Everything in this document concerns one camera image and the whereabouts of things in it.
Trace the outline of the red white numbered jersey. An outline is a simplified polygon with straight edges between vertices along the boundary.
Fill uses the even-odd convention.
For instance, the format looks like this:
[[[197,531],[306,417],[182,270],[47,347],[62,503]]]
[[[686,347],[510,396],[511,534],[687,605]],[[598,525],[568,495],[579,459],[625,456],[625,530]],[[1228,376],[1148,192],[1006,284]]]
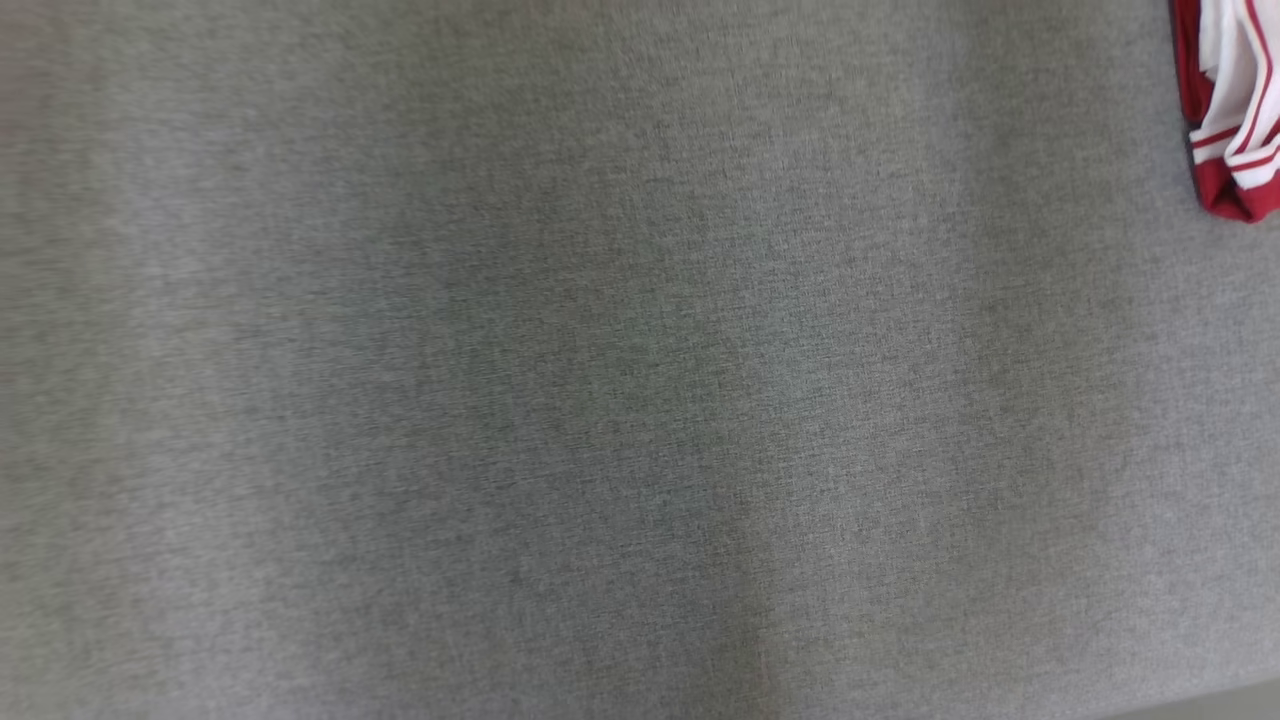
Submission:
[[[1201,206],[1248,224],[1280,213],[1280,0],[1167,0]]]

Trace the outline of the grey fabric sofa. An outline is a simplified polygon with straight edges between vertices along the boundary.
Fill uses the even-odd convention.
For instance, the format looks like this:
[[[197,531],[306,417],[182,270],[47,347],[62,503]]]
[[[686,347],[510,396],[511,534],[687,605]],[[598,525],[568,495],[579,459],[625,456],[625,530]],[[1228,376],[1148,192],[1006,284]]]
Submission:
[[[0,720],[1271,679],[1170,0],[0,0]]]

